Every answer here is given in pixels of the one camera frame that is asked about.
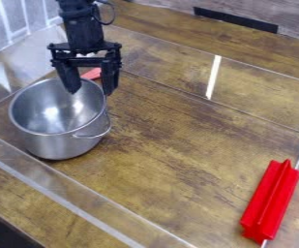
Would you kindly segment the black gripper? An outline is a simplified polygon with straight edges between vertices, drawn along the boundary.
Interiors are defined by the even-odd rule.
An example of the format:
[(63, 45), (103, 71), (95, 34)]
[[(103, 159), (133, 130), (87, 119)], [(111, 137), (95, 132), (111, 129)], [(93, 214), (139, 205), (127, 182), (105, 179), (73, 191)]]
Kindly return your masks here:
[(80, 86), (80, 75), (76, 67), (101, 67), (101, 83), (108, 96), (117, 87), (119, 68), (121, 66), (121, 44), (101, 42), (95, 47), (71, 49), (68, 43), (48, 44), (55, 67), (64, 89), (73, 94)]

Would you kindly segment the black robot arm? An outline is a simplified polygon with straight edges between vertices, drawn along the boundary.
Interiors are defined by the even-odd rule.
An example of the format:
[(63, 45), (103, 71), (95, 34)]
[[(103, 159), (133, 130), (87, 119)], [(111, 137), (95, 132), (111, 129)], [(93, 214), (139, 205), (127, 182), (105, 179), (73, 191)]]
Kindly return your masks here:
[(111, 7), (108, 0), (56, 0), (59, 15), (64, 23), (67, 42), (48, 44), (52, 67), (56, 69), (64, 89), (73, 94), (81, 87), (79, 67), (99, 67), (104, 94), (108, 96), (117, 87), (121, 67), (120, 43), (104, 40), (104, 25), (111, 25), (115, 17), (103, 21), (99, 3)]

